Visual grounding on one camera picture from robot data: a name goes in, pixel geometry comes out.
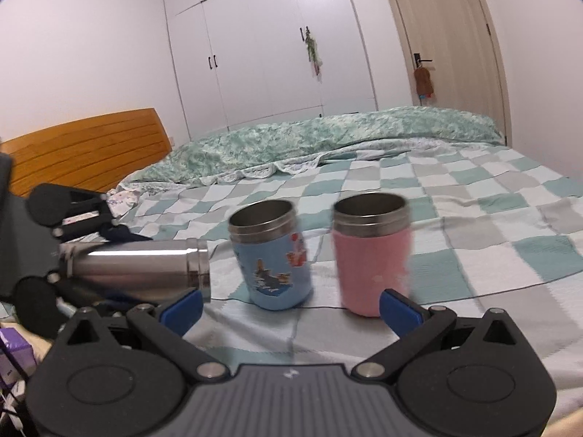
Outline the tall stainless steel flask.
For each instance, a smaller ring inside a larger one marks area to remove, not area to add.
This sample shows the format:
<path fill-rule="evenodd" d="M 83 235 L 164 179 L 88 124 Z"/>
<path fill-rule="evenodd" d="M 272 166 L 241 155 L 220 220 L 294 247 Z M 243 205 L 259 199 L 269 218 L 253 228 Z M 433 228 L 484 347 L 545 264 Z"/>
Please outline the tall stainless steel flask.
<path fill-rule="evenodd" d="M 205 240 L 69 243 L 60 246 L 60 262 L 66 277 L 136 300 L 160 303 L 190 289 L 211 300 Z"/>

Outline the pink cup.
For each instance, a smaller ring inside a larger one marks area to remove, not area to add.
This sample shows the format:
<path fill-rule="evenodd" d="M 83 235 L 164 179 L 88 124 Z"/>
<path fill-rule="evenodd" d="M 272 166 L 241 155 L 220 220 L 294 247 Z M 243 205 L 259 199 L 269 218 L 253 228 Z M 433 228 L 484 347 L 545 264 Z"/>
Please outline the pink cup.
<path fill-rule="evenodd" d="M 410 205 L 404 197 L 369 192 L 337 201 L 332 240 L 341 303 L 351 313 L 377 318 L 384 290 L 409 294 L 412 230 Z"/>

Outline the blue cartoon cup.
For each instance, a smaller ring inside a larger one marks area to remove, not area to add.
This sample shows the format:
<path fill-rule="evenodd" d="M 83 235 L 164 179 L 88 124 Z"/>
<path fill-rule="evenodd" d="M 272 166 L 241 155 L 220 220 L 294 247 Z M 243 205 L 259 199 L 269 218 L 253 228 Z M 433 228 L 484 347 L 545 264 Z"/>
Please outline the blue cartoon cup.
<path fill-rule="evenodd" d="M 283 311 L 311 294 L 307 248 L 290 201 L 269 199 L 247 205 L 229 217 L 228 231 L 255 305 Z"/>

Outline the wooden headboard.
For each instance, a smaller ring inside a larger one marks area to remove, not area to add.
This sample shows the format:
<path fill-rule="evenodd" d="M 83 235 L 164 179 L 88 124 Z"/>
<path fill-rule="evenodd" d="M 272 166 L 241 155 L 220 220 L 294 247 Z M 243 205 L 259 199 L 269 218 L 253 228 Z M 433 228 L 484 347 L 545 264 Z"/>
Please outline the wooden headboard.
<path fill-rule="evenodd" d="M 171 150 L 152 107 L 58 124 L 1 143 L 14 160 L 10 192 L 21 196 L 43 182 L 107 192 Z"/>

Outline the purple box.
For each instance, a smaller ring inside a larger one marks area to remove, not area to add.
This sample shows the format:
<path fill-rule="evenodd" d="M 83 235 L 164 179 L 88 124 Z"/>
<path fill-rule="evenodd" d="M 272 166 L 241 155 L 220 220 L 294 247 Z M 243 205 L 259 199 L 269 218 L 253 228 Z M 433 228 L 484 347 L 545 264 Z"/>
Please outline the purple box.
<path fill-rule="evenodd" d="M 1 330 L 1 389 L 11 388 L 13 384 L 21 381 L 19 370 L 14 366 L 16 361 L 27 376 L 36 370 L 36 357 L 32 345 L 18 330 L 5 327 Z"/>

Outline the green floral duvet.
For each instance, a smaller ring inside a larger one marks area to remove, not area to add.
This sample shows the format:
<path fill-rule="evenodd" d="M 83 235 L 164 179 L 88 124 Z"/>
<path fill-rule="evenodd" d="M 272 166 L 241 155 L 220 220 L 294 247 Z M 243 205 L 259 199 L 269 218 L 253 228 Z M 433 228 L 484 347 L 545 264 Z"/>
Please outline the green floral duvet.
<path fill-rule="evenodd" d="M 410 150 L 478 143 L 501 145 L 486 115 L 438 107 L 394 107 L 305 121 L 257 124 L 187 143 L 162 161 L 126 176 L 119 189 L 164 192 L 186 185 L 230 184 L 242 178 L 299 174 L 335 155 L 359 150 Z"/>

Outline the green hanging ornament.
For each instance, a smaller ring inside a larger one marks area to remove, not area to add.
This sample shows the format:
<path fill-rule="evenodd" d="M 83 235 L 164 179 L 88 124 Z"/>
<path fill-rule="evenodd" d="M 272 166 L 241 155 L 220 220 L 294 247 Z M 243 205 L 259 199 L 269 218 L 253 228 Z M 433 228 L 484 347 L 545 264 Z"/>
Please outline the green hanging ornament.
<path fill-rule="evenodd" d="M 314 38 L 311 36 L 311 31 L 309 27 L 305 27 L 304 30 L 304 42 L 306 45 L 308 61 L 311 64 L 312 71 L 315 77 L 320 77 L 320 70 L 321 70 L 321 60 L 318 55 L 317 51 L 317 43 Z"/>

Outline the white wardrobe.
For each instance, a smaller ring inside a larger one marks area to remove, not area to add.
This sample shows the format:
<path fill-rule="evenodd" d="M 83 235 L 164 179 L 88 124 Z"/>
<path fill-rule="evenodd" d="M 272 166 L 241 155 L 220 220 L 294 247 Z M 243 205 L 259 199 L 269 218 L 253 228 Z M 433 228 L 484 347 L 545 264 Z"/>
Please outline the white wardrobe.
<path fill-rule="evenodd" d="M 190 138 L 376 108 L 351 0 L 164 0 L 164 7 Z M 317 43 L 319 78 L 305 27 Z"/>

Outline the beige door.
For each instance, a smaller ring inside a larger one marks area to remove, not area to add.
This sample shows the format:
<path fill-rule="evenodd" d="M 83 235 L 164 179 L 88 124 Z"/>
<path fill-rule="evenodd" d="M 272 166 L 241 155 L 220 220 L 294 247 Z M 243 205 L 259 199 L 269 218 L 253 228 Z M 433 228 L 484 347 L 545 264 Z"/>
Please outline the beige door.
<path fill-rule="evenodd" d="M 484 114 L 511 140 L 501 50 L 485 0 L 389 0 L 413 103 Z M 431 74 L 434 95 L 420 99 L 414 70 Z"/>

